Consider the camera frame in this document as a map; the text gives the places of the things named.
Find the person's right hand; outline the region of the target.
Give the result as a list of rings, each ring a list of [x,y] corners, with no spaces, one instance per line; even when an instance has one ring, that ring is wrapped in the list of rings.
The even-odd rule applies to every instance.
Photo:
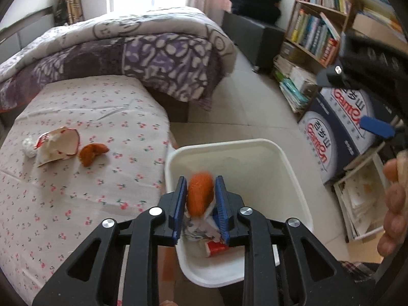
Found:
[[[385,196],[385,232],[377,249],[382,257],[386,257],[403,243],[407,233],[407,150],[399,152],[397,158],[388,161],[383,172],[391,185]]]

